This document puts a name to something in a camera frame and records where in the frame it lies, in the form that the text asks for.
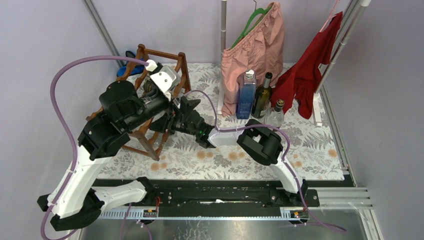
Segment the brown wooden wine rack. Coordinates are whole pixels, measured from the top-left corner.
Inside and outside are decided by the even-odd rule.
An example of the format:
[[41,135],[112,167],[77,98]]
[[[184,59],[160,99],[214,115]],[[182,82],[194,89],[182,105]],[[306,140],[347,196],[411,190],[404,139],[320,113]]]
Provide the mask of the brown wooden wine rack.
[[143,96],[143,85],[150,76],[147,70],[143,70],[135,83],[127,80],[135,67],[135,63],[129,64],[124,74],[99,96],[100,110],[86,118],[77,140],[79,146],[88,150],[91,159],[113,157],[120,149],[155,161],[160,159],[169,134],[163,133],[159,146],[154,148],[159,132],[154,131],[151,138],[146,138],[146,133],[153,118],[168,109],[169,102],[159,89],[155,98]]

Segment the dark green wine bottle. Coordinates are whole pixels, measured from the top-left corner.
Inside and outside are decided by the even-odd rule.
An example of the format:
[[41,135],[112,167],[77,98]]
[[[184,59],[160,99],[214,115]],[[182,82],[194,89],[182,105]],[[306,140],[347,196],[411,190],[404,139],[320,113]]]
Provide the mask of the dark green wine bottle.
[[267,72],[265,74],[263,83],[258,86],[255,91],[254,100],[251,109],[251,115],[253,118],[261,119],[265,116],[267,107],[270,102],[270,97],[272,94],[271,80],[273,74]]

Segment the clear slim glass bottle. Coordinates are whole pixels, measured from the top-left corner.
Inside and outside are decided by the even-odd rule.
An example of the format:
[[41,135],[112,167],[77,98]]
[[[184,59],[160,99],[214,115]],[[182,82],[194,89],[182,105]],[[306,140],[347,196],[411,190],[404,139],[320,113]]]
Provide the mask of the clear slim glass bottle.
[[155,98],[158,95],[158,87],[156,84],[149,78],[143,84],[143,97]]

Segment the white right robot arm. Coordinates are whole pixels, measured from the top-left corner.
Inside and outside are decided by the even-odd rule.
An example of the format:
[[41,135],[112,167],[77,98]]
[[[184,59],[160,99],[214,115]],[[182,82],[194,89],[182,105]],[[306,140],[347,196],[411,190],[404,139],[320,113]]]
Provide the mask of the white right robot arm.
[[201,147],[239,146],[254,161],[268,166],[278,177],[287,192],[287,201],[293,206],[306,199],[308,186],[294,170],[287,158],[288,148],[282,145],[285,133],[279,128],[250,119],[246,125],[234,128],[216,128],[205,122],[197,111],[190,114],[164,114],[150,125],[156,132],[173,134],[180,132],[195,136]]

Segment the blue glass bottle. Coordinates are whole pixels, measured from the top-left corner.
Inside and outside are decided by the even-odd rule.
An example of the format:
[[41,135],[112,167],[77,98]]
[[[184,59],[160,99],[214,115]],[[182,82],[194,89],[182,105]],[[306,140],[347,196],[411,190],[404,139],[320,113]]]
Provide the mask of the blue glass bottle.
[[244,120],[250,117],[255,91],[256,73],[253,69],[248,69],[242,74],[240,79],[236,106],[237,119]]

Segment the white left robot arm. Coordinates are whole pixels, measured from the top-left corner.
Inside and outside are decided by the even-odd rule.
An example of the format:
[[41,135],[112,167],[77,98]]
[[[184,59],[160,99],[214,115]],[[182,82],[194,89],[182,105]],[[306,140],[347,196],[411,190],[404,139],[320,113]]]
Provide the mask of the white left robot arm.
[[55,231],[82,229],[110,209],[132,203],[148,206],[156,200],[157,190],[146,177],[105,190],[93,189],[100,171],[130,141],[137,127],[169,111],[181,120],[175,131],[199,137],[205,133],[188,127],[188,117],[194,114],[198,99],[182,96],[175,105],[157,88],[138,96],[135,86],[123,80],[111,83],[99,101],[102,109],[73,143],[72,161],[60,184],[37,200],[44,212],[52,214],[50,224]]

